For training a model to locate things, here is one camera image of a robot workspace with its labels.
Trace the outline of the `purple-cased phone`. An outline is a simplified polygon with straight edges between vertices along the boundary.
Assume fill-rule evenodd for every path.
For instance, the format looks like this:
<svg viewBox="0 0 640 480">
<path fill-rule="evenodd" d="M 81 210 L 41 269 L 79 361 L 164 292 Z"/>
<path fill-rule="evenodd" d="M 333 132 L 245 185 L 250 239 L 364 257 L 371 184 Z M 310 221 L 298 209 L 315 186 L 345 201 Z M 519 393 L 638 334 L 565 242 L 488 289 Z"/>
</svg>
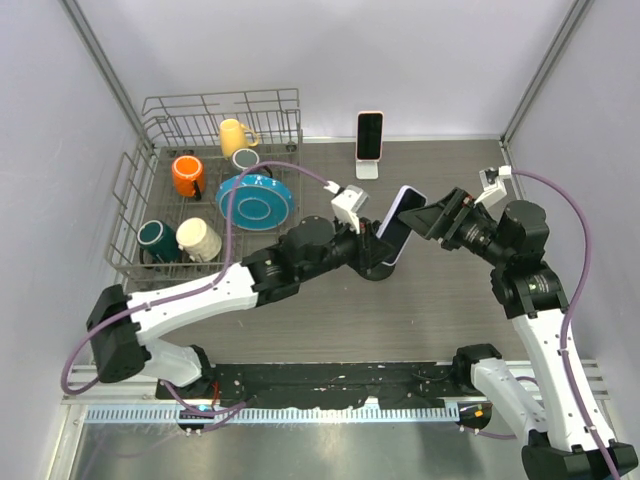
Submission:
<svg viewBox="0 0 640 480">
<path fill-rule="evenodd" d="M 427 197 L 414 187 L 403 185 L 400 188 L 376 233 L 378 239 L 391 246 L 391 253 L 383 261 L 384 265 L 394 266 L 397 263 L 412 232 L 411 228 L 399 219 L 399 215 L 408 210 L 422 208 L 426 204 Z"/>
</svg>

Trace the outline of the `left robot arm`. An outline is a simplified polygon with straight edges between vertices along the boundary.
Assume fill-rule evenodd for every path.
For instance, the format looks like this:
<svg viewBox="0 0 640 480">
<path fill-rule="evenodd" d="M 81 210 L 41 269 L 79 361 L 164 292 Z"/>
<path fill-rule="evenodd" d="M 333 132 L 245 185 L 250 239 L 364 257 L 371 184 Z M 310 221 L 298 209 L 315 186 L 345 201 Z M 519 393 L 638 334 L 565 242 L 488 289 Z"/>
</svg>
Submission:
<svg viewBox="0 0 640 480">
<path fill-rule="evenodd" d="M 349 266 L 360 275 L 392 252 L 368 220 L 358 230 L 307 217 L 278 242 L 233 263 L 226 271 L 164 289 L 127 294 L 104 289 L 87 321 L 97 378 L 118 383 L 141 374 L 166 380 L 190 398 L 205 397 L 213 375 L 204 351 L 164 341 L 173 330 L 207 318 L 279 302 L 302 283 Z"/>
</svg>

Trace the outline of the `orange mug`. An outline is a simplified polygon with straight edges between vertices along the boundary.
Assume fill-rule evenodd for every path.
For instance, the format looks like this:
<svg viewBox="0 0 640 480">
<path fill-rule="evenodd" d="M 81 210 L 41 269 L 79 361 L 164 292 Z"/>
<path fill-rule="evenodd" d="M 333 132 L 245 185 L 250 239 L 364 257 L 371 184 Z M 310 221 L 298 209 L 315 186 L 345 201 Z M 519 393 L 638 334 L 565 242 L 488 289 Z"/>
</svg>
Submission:
<svg viewBox="0 0 640 480">
<path fill-rule="evenodd" d="M 176 158 L 171 165 L 175 191 L 182 197 L 200 201 L 205 192 L 206 172 L 202 161 L 192 155 Z"/>
</svg>

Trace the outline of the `pink-cased phone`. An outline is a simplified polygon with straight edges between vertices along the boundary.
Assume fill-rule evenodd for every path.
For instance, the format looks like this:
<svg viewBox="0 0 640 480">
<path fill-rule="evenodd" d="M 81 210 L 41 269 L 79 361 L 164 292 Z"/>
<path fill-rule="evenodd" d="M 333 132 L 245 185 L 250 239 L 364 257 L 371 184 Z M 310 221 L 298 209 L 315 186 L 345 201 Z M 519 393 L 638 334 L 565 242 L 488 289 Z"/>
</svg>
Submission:
<svg viewBox="0 0 640 480">
<path fill-rule="evenodd" d="M 362 111 L 357 115 L 355 158 L 378 161 L 381 158 L 384 115 L 381 111 Z"/>
</svg>

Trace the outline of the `white phone stand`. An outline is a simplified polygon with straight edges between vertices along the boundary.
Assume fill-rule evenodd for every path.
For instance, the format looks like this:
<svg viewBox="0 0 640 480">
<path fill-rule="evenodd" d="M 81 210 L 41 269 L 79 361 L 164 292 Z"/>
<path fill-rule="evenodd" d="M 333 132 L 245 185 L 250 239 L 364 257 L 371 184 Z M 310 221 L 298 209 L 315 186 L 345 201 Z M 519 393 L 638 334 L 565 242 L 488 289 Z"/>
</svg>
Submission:
<svg viewBox="0 0 640 480">
<path fill-rule="evenodd" d="M 379 177 L 378 160 L 357 160 L 355 175 L 358 180 L 377 180 Z"/>
</svg>

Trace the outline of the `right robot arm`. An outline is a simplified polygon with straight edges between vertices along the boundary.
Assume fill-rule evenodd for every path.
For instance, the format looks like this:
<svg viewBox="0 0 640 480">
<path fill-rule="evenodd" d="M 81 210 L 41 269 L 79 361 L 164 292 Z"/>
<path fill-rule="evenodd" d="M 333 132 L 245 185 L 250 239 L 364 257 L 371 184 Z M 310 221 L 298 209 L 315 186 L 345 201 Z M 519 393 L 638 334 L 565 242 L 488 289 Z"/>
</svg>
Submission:
<svg viewBox="0 0 640 480">
<path fill-rule="evenodd" d="M 639 465 L 633 446 L 616 440 L 586 374 L 566 369 L 577 350 L 563 322 L 569 312 L 559 277 L 544 260 L 546 213 L 511 201 L 499 220 L 466 191 L 400 213 L 421 237 L 446 250 L 468 249 L 492 266 L 492 292 L 521 338 L 541 398 L 535 400 L 489 344 L 457 350 L 451 380 L 457 391 L 478 391 L 520 442 L 530 479 L 618 479 Z"/>
</svg>

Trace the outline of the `yellow mug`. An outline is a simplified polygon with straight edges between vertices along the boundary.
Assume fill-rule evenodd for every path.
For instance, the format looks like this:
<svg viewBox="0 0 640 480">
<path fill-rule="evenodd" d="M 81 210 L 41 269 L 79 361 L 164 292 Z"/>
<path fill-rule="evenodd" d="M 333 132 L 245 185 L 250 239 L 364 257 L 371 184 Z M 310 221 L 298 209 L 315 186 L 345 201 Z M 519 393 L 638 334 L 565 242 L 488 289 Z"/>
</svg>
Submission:
<svg viewBox="0 0 640 480">
<path fill-rule="evenodd" d="M 260 137 L 249 126 L 230 118 L 219 125 L 219 141 L 223 156 L 229 158 L 238 150 L 256 147 Z"/>
</svg>

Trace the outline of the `dark teal mug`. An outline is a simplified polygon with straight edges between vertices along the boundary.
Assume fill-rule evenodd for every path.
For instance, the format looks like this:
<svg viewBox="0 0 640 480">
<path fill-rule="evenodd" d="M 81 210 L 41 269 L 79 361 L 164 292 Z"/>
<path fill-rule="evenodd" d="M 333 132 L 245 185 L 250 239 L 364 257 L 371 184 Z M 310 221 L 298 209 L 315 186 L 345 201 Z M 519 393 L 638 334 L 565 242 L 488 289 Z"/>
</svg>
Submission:
<svg viewBox="0 0 640 480">
<path fill-rule="evenodd" d="M 175 231 L 160 220 L 149 220 L 141 225 L 137 232 L 139 261 L 147 265 L 146 258 L 152 264 L 167 264 L 181 258 L 181 250 L 176 240 Z"/>
</svg>

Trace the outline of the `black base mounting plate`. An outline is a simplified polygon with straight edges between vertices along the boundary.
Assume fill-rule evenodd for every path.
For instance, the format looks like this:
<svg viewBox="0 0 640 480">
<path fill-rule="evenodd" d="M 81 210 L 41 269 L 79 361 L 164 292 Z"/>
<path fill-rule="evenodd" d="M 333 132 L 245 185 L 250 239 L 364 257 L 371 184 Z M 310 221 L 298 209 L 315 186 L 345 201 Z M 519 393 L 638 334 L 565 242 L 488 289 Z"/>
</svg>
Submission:
<svg viewBox="0 0 640 480">
<path fill-rule="evenodd" d="M 264 409 L 358 409 L 373 397 L 383 409 L 439 407 L 448 398 L 484 395 L 457 365 L 435 362 L 218 364 L 184 399 L 245 401 Z"/>
</svg>

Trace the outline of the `cream ribbed cup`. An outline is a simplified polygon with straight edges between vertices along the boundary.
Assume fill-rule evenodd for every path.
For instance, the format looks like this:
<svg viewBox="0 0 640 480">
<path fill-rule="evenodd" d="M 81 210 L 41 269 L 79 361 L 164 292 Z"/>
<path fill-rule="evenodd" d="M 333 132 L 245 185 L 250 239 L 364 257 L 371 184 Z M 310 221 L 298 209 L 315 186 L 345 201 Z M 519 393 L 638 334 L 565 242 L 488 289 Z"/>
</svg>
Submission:
<svg viewBox="0 0 640 480">
<path fill-rule="evenodd" d="M 213 261 L 222 249 L 221 237 L 200 217 L 183 221 L 176 231 L 176 241 L 179 248 L 197 263 Z"/>
</svg>

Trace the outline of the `dark grey mug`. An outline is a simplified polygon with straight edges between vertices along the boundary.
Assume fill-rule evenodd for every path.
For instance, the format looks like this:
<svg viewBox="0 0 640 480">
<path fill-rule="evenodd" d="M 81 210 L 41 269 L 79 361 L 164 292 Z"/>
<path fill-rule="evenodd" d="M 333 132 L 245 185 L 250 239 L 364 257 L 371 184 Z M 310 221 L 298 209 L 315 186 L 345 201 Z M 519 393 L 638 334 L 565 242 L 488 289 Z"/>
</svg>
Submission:
<svg viewBox="0 0 640 480">
<path fill-rule="evenodd" d="M 270 178 L 273 177 L 271 168 L 262 165 L 259 154 L 251 148 L 238 149 L 230 159 L 233 166 L 239 171 L 245 171 L 250 167 L 255 167 L 253 174 L 262 174 Z"/>
</svg>

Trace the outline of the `blue plate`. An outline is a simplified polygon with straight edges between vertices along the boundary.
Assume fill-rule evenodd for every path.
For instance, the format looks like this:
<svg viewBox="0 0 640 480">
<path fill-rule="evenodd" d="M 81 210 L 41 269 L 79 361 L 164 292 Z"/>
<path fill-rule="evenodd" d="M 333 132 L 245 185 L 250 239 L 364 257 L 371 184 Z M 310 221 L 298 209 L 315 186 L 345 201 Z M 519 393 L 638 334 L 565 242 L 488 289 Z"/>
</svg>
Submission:
<svg viewBox="0 0 640 480">
<path fill-rule="evenodd" d="M 232 223 L 248 231 L 268 231 L 282 225 L 293 213 L 292 192 L 279 180 L 249 174 L 235 190 Z"/>
</svg>

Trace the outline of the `black round-base phone holder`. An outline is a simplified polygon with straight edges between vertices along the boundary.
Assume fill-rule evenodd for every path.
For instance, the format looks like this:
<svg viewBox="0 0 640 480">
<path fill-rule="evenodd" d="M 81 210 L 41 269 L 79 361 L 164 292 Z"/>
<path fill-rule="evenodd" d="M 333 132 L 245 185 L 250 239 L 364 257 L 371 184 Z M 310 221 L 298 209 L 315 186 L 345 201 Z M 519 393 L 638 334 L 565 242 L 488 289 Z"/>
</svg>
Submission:
<svg viewBox="0 0 640 480">
<path fill-rule="evenodd" d="M 394 270 L 394 265 L 379 264 L 361 273 L 360 276 L 367 281 L 379 282 L 389 278 Z"/>
</svg>

